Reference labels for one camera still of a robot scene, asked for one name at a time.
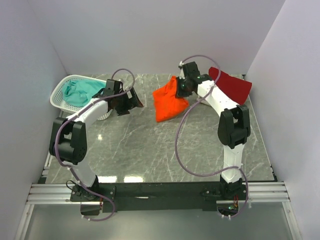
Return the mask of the orange t shirt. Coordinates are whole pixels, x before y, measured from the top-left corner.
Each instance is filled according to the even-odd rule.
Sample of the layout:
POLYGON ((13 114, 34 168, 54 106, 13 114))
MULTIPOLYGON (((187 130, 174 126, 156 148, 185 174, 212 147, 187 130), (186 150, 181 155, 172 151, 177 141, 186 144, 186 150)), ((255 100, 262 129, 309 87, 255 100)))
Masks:
POLYGON ((172 76, 169 82, 152 93, 157 123, 170 120, 183 113, 189 106, 184 98, 176 98, 177 78, 172 76))

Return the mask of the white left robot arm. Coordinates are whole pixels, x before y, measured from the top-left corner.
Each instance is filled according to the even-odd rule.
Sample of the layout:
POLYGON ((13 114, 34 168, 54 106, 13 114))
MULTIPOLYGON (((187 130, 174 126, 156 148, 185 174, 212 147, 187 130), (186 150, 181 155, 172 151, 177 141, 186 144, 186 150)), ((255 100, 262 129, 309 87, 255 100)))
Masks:
POLYGON ((104 113, 115 110, 118 116, 128 115, 133 108, 141 108, 133 86, 123 89, 119 80, 108 79, 91 100, 79 111, 67 118, 58 117, 52 125, 49 153, 75 178, 73 192, 88 201, 101 197, 97 175, 85 161, 87 154, 87 131, 104 113))

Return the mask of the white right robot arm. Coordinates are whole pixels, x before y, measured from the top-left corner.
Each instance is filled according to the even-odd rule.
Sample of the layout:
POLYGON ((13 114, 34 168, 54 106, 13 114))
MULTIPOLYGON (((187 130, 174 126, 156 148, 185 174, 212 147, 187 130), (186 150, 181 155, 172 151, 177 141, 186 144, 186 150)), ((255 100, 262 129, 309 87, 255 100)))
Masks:
POLYGON ((177 97, 199 96, 199 102, 206 101, 219 116, 217 135, 223 145, 223 169, 219 171, 219 194, 226 200, 244 193, 242 156, 245 144, 251 134, 248 107, 231 100, 208 74, 201 74, 193 62, 179 63, 177 97))

